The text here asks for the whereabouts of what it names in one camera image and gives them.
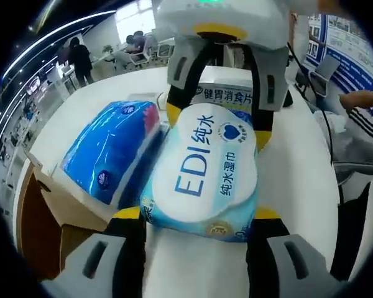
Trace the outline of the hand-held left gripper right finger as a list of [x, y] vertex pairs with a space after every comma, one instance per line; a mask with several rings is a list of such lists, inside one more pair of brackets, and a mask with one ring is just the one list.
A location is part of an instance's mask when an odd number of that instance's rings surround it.
[[247, 242], [250, 297], [333, 297], [335, 278], [324, 256], [289, 234], [279, 214], [260, 207]]

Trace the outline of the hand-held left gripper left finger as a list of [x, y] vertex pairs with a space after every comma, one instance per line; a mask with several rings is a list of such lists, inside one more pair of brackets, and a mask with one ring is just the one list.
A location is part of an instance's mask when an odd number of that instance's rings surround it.
[[140, 208], [116, 212], [67, 257], [60, 286], [69, 297], [142, 297], [145, 242]]

